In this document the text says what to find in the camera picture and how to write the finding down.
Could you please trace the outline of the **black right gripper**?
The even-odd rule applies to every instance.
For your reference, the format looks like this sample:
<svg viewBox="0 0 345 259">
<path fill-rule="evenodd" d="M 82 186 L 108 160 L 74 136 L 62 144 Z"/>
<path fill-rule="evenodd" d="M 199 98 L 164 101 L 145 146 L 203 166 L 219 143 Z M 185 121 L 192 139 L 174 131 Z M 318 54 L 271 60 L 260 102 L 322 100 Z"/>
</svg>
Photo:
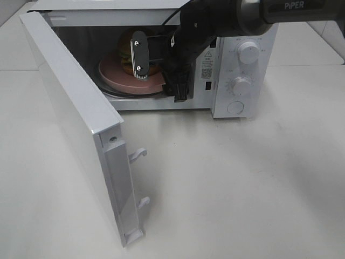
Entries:
<svg viewBox="0 0 345 259">
<path fill-rule="evenodd" d="M 216 38 L 210 7 L 185 5 L 180 10 L 180 25 L 167 39 L 161 64 L 165 84 L 163 92 L 175 103 L 185 102 L 189 93 L 191 63 Z"/>
</svg>

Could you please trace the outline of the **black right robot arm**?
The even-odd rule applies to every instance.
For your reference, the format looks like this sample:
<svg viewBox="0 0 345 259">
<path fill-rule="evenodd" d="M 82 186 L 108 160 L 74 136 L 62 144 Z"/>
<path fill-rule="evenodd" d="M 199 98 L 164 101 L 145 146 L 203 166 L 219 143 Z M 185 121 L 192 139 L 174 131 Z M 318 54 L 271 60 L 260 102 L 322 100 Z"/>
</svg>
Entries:
<svg viewBox="0 0 345 259">
<path fill-rule="evenodd" d="M 188 1 L 174 14 L 180 24 L 168 35 L 161 68 L 177 103 L 187 99 L 190 64 L 217 37 L 259 36 L 285 22 L 344 25 L 344 1 Z"/>
</svg>

